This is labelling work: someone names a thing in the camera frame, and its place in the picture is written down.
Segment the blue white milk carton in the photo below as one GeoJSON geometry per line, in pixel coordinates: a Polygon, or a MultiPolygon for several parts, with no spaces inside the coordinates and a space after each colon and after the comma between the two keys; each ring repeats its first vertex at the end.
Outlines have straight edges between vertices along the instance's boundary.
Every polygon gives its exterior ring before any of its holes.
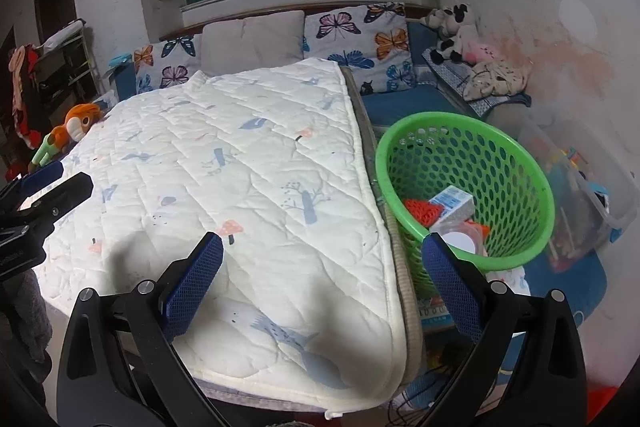
{"type": "Polygon", "coordinates": [[[431,226],[432,230],[445,225],[458,225],[470,220],[475,213],[474,196],[453,185],[449,185],[428,200],[432,205],[442,206],[442,212],[431,226]]]}

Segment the red wrapper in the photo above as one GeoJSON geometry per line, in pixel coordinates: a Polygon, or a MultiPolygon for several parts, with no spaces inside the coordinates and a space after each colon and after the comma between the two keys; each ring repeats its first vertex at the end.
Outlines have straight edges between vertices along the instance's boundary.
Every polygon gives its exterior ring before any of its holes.
{"type": "Polygon", "coordinates": [[[404,205],[410,216],[426,229],[431,228],[445,210],[445,207],[437,202],[421,199],[405,199],[404,205]]]}

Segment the orange plush toy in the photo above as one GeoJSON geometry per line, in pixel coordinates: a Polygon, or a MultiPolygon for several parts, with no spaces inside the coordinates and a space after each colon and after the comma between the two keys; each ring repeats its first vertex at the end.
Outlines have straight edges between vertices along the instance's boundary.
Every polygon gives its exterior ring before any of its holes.
{"type": "Polygon", "coordinates": [[[66,114],[63,124],[54,127],[42,140],[27,172],[46,167],[51,161],[66,154],[88,134],[91,127],[103,117],[102,109],[93,103],[78,104],[66,114]]]}

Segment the metal storage shelf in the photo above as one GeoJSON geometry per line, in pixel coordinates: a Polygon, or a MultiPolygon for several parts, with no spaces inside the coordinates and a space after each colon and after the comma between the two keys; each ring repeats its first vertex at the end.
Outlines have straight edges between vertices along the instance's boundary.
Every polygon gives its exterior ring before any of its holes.
{"type": "Polygon", "coordinates": [[[98,70],[87,42],[86,22],[73,20],[40,46],[35,64],[39,102],[51,124],[58,124],[73,106],[92,102],[99,94],[98,70]]]}

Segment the left butterfly pillow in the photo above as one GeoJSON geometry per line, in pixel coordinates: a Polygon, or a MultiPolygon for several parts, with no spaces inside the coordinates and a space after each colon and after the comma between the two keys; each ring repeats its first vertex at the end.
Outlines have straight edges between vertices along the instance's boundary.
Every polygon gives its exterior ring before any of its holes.
{"type": "Polygon", "coordinates": [[[200,34],[149,43],[134,51],[136,92],[179,86],[200,68],[200,34]]]}

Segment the clear plastic storage bin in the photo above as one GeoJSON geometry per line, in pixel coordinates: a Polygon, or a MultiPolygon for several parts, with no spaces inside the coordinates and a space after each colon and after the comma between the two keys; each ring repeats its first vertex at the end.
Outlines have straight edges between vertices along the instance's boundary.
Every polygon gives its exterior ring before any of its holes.
{"type": "Polygon", "coordinates": [[[555,225],[546,255],[555,271],[615,243],[636,219],[639,190],[630,173],[579,120],[557,109],[507,105],[487,122],[518,141],[547,177],[555,225]]]}

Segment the white quilted blanket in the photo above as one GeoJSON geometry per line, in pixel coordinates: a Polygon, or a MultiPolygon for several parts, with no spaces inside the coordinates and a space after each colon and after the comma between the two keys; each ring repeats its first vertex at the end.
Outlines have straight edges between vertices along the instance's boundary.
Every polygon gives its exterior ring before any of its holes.
{"type": "Polygon", "coordinates": [[[208,232],[224,262],[175,348],[213,398],[330,415],[397,391],[407,334],[395,254],[333,62],[210,77],[117,104],[63,160],[91,196],[36,270],[52,308],[126,293],[208,232]]]}

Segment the beige plain pillow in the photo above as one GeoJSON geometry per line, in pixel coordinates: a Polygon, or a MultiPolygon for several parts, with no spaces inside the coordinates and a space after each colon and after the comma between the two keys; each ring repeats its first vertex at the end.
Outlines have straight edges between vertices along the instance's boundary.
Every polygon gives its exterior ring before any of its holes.
{"type": "Polygon", "coordinates": [[[210,23],[202,32],[201,70],[218,76],[299,62],[304,23],[299,10],[210,23]]]}

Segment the green plastic mesh basket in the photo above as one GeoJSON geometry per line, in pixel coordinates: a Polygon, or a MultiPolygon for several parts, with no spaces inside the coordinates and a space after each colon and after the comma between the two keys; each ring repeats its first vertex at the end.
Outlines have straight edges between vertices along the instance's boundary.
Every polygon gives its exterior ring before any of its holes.
{"type": "Polygon", "coordinates": [[[401,119],[378,141],[375,172],[419,298],[437,291],[422,265],[430,231],[412,217],[408,199],[427,200],[450,186],[472,195],[472,219],[489,230],[486,253],[454,253],[483,273],[526,265],[551,239],[555,205],[544,172],[524,147],[484,121],[444,112],[401,119]]]}

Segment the beige crumpled cloth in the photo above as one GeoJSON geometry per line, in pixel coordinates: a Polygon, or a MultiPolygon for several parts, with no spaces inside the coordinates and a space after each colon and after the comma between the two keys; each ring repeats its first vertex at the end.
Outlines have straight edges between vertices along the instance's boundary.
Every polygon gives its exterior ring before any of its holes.
{"type": "Polygon", "coordinates": [[[526,89],[530,67],[514,67],[508,61],[497,60],[476,64],[462,96],[467,102],[488,96],[512,96],[526,89]]]}

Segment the blue bed sheet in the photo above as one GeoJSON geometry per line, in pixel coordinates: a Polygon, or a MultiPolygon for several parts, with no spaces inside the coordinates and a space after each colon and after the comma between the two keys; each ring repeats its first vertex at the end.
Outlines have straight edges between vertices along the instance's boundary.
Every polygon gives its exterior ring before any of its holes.
{"type": "Polygon", "coordinates": [[[374,127],[386,128],[402,118],[423,112],[447,112],[474,117],[472,109],[464,105],[432,71],[422,55],[436,44],[436,32],[417,20],[409,20],[407,27],[416,87],[404,91],[366,95],[362,101],[371,124],[374,127]]]}

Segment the blue patterned folded blanket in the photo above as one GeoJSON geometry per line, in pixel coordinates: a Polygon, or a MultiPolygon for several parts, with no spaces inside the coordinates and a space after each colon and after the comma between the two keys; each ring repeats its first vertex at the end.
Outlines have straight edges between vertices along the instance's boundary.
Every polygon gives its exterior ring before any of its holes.
{"type": "Polygon", "coordinates": [[[436,64],[431,58],[434,48],[423,52],[424,60],[427,64],[427,82],[444,92],[454,104],[461,107],[466,113],[475,115],[480,119],[486,119],[490,112],[497,106],[504,104],[522,104],[526,107],[532,106],[532,98],[524,91],[517,94],[488,94],[477,100],[466,101],[463,92],[470,87],[476,74],[471,66],[466,64],[456,64],[445,60],[442,64],[436,64]]]}

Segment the pink plush toy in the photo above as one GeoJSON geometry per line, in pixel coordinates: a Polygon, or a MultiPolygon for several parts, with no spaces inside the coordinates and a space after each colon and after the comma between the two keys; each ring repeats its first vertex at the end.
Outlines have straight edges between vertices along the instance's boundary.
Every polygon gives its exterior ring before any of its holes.
{"type": "Polygon", "coordinates": [[[462,46],[462,60],[471,66],[483,62],[497,61],[500,57],[500,53],[490,44],[467,41],[462,46]]]}

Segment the right butterfly pillow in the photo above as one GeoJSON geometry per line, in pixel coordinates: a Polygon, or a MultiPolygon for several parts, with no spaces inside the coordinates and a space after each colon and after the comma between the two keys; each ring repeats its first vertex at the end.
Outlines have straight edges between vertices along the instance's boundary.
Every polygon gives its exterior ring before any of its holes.
{"type": "Polygon", "coordinates": [[[416,87],[402,3],[363,4],[306,16],[303,54],[348,68],[362,96],[416,87]]]}

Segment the black white plush cow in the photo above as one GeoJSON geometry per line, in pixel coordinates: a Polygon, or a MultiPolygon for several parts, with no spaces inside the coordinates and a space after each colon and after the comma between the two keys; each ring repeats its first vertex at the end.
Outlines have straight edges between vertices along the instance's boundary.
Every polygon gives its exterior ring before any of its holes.
{"type": "Polygon", "coordinates": [[[467,3],[431,10],[420,23],[437,34],[436,46],[430,51],[430,59],[437,65],[445,61],[462,63],[465,48],[477,37],[475,14],[467,3]]]}

